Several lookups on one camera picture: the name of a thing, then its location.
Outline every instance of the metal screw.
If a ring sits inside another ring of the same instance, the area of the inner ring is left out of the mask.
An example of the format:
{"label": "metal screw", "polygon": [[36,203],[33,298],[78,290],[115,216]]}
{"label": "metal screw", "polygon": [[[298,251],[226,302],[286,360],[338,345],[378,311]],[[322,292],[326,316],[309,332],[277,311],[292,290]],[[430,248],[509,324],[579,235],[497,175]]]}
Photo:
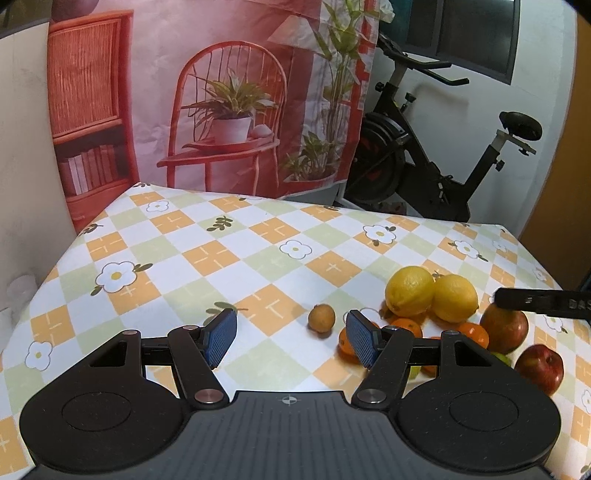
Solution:
{"label": "metal screw", "polygon": [[377,388],[366,388],[357,394],[357,398],[364,403],[382,403],[386,400],[386,394]]}
{"label": "metal screw", "polygon": [[223,400],[223,392],[215,388],[204,388],[195,393],[195,400],[206,404],[217,403]]}

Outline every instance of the red wooden chair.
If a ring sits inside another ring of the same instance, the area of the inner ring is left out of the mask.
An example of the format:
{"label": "red wooden chair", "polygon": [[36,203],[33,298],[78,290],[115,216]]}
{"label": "red wooden chair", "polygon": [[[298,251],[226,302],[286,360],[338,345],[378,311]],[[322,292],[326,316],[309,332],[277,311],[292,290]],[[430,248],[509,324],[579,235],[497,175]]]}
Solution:
{"label": "red wooden chair", "polygon": [[[208,154],[197,149],[184,149],[191,142],[203,141],[207,138],[210,121],[199,124],[203,111],[188,108],[189,105],[209,97],[206,92],[207,80],[227,80],[228,69],[247,82],[255,82],[271,96],[277,108],[269,108],[258,113],[254,125],[265,124],[273,132],[269,142],[251,150],[237,153]],[[259,180],[259,156],[270,152],[273,158],[273,181],[279,188],[277,138],[281,114],[285,102],[287,80],[281,64],[266,48],[246,41],[227,41],[211,45],[190,59],[178,78],[174,97],[173,115],[170,121],[170,138],[168,140],[168,156],[160,160],[156,166],[166,167],[167,186],[174,188],[175,170],[183,165],[204,165],[205,189],[211,191],[212,164],[220,161],[252,158],[254,182],[252,194],[256,195]]]}

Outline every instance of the orange square pattern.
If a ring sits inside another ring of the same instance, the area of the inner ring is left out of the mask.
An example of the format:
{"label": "orange square pattern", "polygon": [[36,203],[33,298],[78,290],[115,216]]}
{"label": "orange square pattern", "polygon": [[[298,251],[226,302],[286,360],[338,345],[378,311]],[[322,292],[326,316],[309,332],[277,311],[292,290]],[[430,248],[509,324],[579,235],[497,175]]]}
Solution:
{"label": "orange square pattern", "polygon": [[150,220],[161,234],[174,232],[186,226],[192,225],[193,222],[185,213],[180,210],[170,212],[165,215],[157,216]]}
{"label": "orange square pattern", "polygon": [[59,276],[59,273],[57,272],[57,267],[53,267],[51,269],[51,271],[47,274],[47,277],[43,283],[47,283],[47,282],[50,282],[51,280],[55,280],[58,276]]}
{"label": "orange square pattern", "polygon": [[309,207],[302,208],[302,212],[306,212],[308,215],[320,220],[321,222],[328,222],[333,218],[337,218],[342,214],[338,210],[333,210],[318,205],[310,205]]}
{"label": "orange square pattern", "polygon": [[491,268],[491,277],[505,287],[515,287],[515,277],[496,265]]}
{"label": "orange square pattern", "polygon": [[357,265],[345,260],[340,255],[329,251],[306,264],[310,270],[318,273],[336,287],[345,285],[351,278],[361,272]]}
{"label": "orange square pattern", "polygon": [[411,220],[408,217],[403,217],[400,215],[392,215],[391,217],[386,218],[386,220],[394,225],[398,225],[401,228],[404,228],[407,232],[412,232],[416,227],[420,225],[420,223]]}
{"label": "orange square pattern", "polygon": [[511,242],[513,245],[519,245],[519,242],[513,235],[511,235],[508,232],[504,232],[503,230],[501,230],[501,238],[504,238],[508,242]]}
{"label": "orange square pattern", "polygon": [[147,192],[147,193],[138,193],[137,195],[131,195],[129,197],[132,202],[134,202],[138,207],[142,205],[146,205],[150,202],[155,202],[156,200],[163,200],[164,197],[156,192]]}
{"label": "orange square pattern", "polygon": [[306,310],[275,285],[267,285],[236,304],[243,314],[267,336],[281,330]]}
{"label": "orange square pattern", "polygon": [[86,246],[88,247],[90,257],[95,262],[127,248],[127,245],[123,238],[121,238],[119,232],[109,233],[109,235],[90,240]]}
{"label": "orange square pattern", "polygon": [[298,230],[279,220],[277,217],[273,217],[263,223],[257,223],[251,227],[251,230],[272,244],[287,240],[289,237],[299,233]]}
{"label": "orange square pattern", "polygon": [[484,313],[488,306],[492,303],[492,297],[488,293],[483,293],[480,299],[480,306],[478,307],[478,313]]}
{"label": "orange square pattern", "polygon": [[177,386],[174,383],[173,371],[170,367],[148,367],[156,381],[164,388],[178,395]]}
{"label": "orange square pattern", "polygon": [[470,227],[462,225],[461,223],[456,223],[453,226],[453,229],[456,232],[460,232],[462,235],[471,238],[472,240],[474,240],[476,238],[476,236],[478,235],[478,233],[476,233],[474,230],[472,230]]}
{"label": "orange square pattern", "polygon": [[512,252],[511,250],[507,250],[506,252],[503,252],[502,250],[497,250],[496,254],[499,255],[499,257],[505,258],[511,263],[517,264],[517,254],[515,252]]}
{"label": "orange square pattern", "polygon": [[589,325],[586,322],[573,322],[574,334],[585,343],[589,343]]}
{"label": "orange square pattern", "polygon": [[591,416],[578,408],[574,407],[573,422],[570,426],[570,436],[583,445],[589,441],[589,429],[591,427]]}
{"label": "orange square pattern", "polygon": [[591,364],[578,355],[574,363],[574,376],[588,387],[591,387]]}
{"label": "orange square pattern", "polygon": [[365,233],[363,232],[355,235],[353,238],[355,238],[358,242],[370,247],[372,250],[375,250],[377,253],[382,255],[386,253],[388,250],[390,250],[397,243],[395,240],[392,240],[391,244],[383,244],[382,242],[379,242],[376,246],[374,244],[374,241],[369,239],[367,235],[365,235]]}
{"label": "orange square pattern", "polygon": [[533,345],[536,345],[538,343],[541,343],[549,349],[556,351],[556,338],[543,331],[540,327],[536,327],[534,330]]}
{"label": "orange square pattern", "polygon": [[133,309],[157,299],[160,292],[154,286],[146,272],[139,272],[138,278],[131,284],[115,293],[108,293],[117,314],[122,315]]}
{"label": "orange square pattern", "polygon": [[204,277],[236,263],[239,258],[214,240],[183,253],[195,270]]}
{"label": "orange square pattern", "polygon": [[14,419],[7,417],[0,420],[0,475],[16,472],[27,465]]}
{"label": "orange square pattern", "polygon": [[441,240],[441,243],[439,243],[438,247],[444,252],[453,255],[454,257],[459,258],[460,260],[466,259],[466,256],[463,253],[459,252],[457,248],[453,245],[453,240],[449,239],[448,237],[444,237],[443,240]]}
{"label": "orange square pattern", "polygon": [[331,390],[342,390],[350,399],[363,378],[366,370],[359,363],[345,361],[339,354],[329,358],[318,369],[314,376]]}
{"label": "orange square pattern", "polygon": [[215,205],[225,213],[233,212],[234,210],[248,207],[250,205],[246,200],[238,200],[238,197],[222,197],[220,199],[210,200],[209,203]]}
{"label": "orange square pattern", "polygon": [[439,265],[437,265],[435,262],[432,262],[431,260],[425,260],[423,262],[423,267],[425,267],[427,270],[429,270],[429,273],[431,275],[433,275],[433,274],[449,275],[450,273],[452,273],[449,270],[446,270],[445,268],[440,267]]}
{"label": "orange square pattern", "polygon": [[66,305],[32,318],[31,330],[36,342],[50,342],[54,347],[76,336]]}

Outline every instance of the tablecloth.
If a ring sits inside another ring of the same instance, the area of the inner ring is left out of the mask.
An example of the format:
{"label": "tablecloth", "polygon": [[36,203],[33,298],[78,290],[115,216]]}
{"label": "tablecloth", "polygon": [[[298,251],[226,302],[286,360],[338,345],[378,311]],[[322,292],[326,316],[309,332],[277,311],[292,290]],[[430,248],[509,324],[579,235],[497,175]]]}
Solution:
{"label": "tablecloth", "polygon": [[[1,356],[1,478],[19,478],[32,465],[18,434],[25,402],[124,329],[164,336],[231,306],[238,335],[215,371],[230,397],[236,390],[343,390],[350,398],[365,370],[337,353],[343,315],[359,309],[383,324],[384,286],[404,265],[468,278],[480,298],[474,322],[497,288],[558,288],[498,225],[136,184],[76,238]],[[307,329],[319,303],[337,313],[322,338]],[[562,480],[578,478],[591,462],[590,328],[528,319],[528,337],[512,357],[533,343],[562,356],[564,381],[553,395],[562,428],[548,466]],[[437,335],[441,327],[426,320],[423,331]],[[174,390],[169,368],[147,375]],[[425,380],[421,374],[415,384]]]}

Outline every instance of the wooden door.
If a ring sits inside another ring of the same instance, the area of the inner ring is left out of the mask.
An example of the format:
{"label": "wooden door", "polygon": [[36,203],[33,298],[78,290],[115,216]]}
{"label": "wooden door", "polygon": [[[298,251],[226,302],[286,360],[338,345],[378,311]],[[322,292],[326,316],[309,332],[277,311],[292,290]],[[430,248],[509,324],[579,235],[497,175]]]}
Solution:
{"label": "wooden door", "polygon": [[521,243],[565,290],[591,269],[591,26],[579,17],[564,131]]}

